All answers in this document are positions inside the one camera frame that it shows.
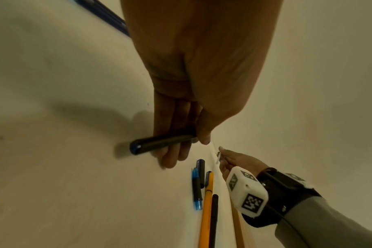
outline qr code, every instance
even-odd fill
[[[236,182],[238,182],[238,178],[234,174],[234,175],[232,175],[231,180],[229,182],[231,191],[234,189]]]
[[[247,173],[247,172],[244,172],[243,170],[241,170],[241,172],[242,172],[242,174],[243,174],[245,177],[250,178],[251,180],[254,180],[254,181],[258,182],[257,179],[256,179],[252,174],[249,174],[249,173]]]
[[[294,175],[294,174],[291,174],[291,173],[286,173],[287,175],[289,175],[290,177],[292,177],[293,179],[295,180],[298,180],[298,181],[304,181],[303,179],[301,179],[300,177]]]
[[[261,198],[248,194],[242,204],[242,208],[250,210],[253,213],[257,213],[263,202],[264,200]]]

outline black cable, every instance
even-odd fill
[[[300,234],[300,232],[293,226],[291,225],[291,223],[281,214],[279,213],[278,211],[276,211],[273,207],[271,206],[268,206],[266,205],[265,207],[269,208],[270,210],[272,210],[276,215],[278,215],[280,218],[282,218],[291,228],[292,230],[294,230],[298,236],[302,239],[302,241],[305,243],[305,245],[310,248],[309,244],[306,242],[306,240],[304,239],[304,237]]]

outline marker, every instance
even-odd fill
[[[211,227],[209,229],[209,248],[215,248],[218,210],[219,210],[219,196],[214,194],[212,196]]]
[[[213,194],[213,172],[206,173],[204,209],[202,211],[201,232],[199,234],[199,248],[209,247],[209,230],[211,228],[211,206]]]
[[[144,152],[150,152],[159,148],[182,143],[184,141],[189,141],[195,137],[197,137],[195,130],[181,129],[170,134],[137,139],[130,143],[129,149],[132,154],[138,155]]]
[[[205,160],[198,159],[197,160],[197,169],[199,173],[199,183],[201,188],[204,188],[204,181],[205,181]]]
[[[201,195],[201,188],[199,185],[199,175],[198,169],[194,168],[191,174],[191,180],[193,184],[193,198],[194,198],[194,206],[196,210],[202,210],[202,195]]]

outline white cube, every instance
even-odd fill
[[[250,171],[236,166],[232,168],[226,183],[238,211],[251,218],[261,214],[269,199],[268,192]]]

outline fingernail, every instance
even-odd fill
[[[211,142],[211,137],[210,137],[210,136],[204,138],[204,139],[201,141],[201,143],[203,143],[204,145],[207,145],[207,144],[209,144],[210,142]]]

